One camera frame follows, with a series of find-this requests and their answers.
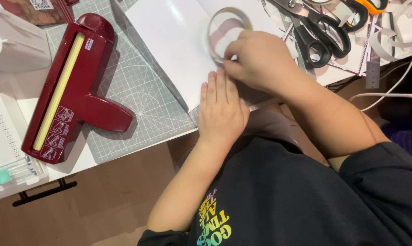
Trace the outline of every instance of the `red paper trimmer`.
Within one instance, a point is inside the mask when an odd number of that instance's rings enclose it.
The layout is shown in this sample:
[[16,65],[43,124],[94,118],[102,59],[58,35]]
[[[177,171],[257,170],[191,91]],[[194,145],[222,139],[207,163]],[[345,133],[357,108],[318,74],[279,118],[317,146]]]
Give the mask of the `red paper trimmer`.
[[97,14],[84,14],[67,26],[25,134],[23,152],[56,164],[67,159],[84,122],[108,131],[129,128],[133,112],[97,96],[114,39],[112,25]]

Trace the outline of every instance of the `scissor handle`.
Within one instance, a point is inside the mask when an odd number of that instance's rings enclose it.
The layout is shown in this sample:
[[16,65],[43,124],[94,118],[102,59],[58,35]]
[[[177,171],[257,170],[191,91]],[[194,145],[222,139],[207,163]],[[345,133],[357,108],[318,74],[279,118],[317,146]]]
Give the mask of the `scissor handle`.
[[380,14],[385,11],[388,6],[388,0],[380,0],[380,7],[376,7],[371,0],[354,0],[364,5],[370,14]]
[[355,9],[359,15],[359,21],[356,25],[352,25],[347,21],[344,25],[344,29],[346,31],[358,31],[363,28],[366,25],[367,19],[369,17],[369,10],[367,9],[367,7],[355,0],[341,0],[341,2],[343,2],[349,8]]
[[[323,42],[336,56],[337,58],[344,58],[351,50],[351,44],[350,44],[350,39],[348,37],[347,32],[339,27],[338,21],[335,19],[324,15],[324,14],[319,14],[313,10],[309,10],[308,17],[306,18],[308,25],[310,26],[312,32],[315,34],[315,36]],[[329,36],[326,32],[324,32],[319,26],[318,23],[323,22],[325,24],[328,24],[331,28],[333,28],[336,33],[338,34],[338,37],[341,40],[343,49],[334,41],[332,37]]]
[[[321,41],[313,38],[303,25],[300,25],[294,29],[294,36],[297,40],[297,45],[299,46],[306,69],[323,67],[328,64],[331,59],[332,52]],[[311,59],[309,53],[311,47],[318,51],[320,54],[320,60],[313,61]]]

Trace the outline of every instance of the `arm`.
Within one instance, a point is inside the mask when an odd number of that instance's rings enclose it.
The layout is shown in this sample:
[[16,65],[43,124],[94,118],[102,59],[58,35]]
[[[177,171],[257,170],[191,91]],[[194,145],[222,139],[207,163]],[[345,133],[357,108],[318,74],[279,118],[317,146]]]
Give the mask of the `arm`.
[[200,138],[151,211],[147,229],[186,231],[215,175],[247,125],[250,110],[223,68],[209,73],[201,89]]
[[[230,60],[233,55],[238,62]],[[367,115],[303,73],[279,37],[244,31],[228,46],[225,58],[231,77],[282,98],[326,159],[389,141]],[[338,171],[341,163],[333,168]]]

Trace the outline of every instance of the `instruction icons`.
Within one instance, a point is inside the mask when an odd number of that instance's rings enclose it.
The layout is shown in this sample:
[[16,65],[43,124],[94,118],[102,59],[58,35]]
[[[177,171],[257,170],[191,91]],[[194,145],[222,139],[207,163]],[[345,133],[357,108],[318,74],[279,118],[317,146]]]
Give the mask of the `instruction icons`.
[[44,157],[45,159],[53,160],[54,157],[56,156],[56,149],[51,148],[48,145],[44,145],[42,146],[42,149],[39,155]]
[[66,135],[68,133],[69,126],[65,122],[61,122],[60,120],[53,120],[51,124],[50,131],[58,133],[60,135]]
[[59,106],[57,108],[56,118],[63,120],[65,122],[70,122],[74,113],[71,109],[67,109],[65,107]]
[[56,148],[63,148],[65,139],[59,135],[49,132],[45,143]]

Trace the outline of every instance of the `person's left hand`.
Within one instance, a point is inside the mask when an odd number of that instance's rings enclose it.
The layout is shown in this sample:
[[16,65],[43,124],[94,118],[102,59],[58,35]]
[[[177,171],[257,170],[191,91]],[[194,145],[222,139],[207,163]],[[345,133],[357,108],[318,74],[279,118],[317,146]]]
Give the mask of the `person's left hand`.
[[198,141],[229,151],[244,131],[250,109],[222,67],[216,73],[211,71],[208,80],[201,89]]

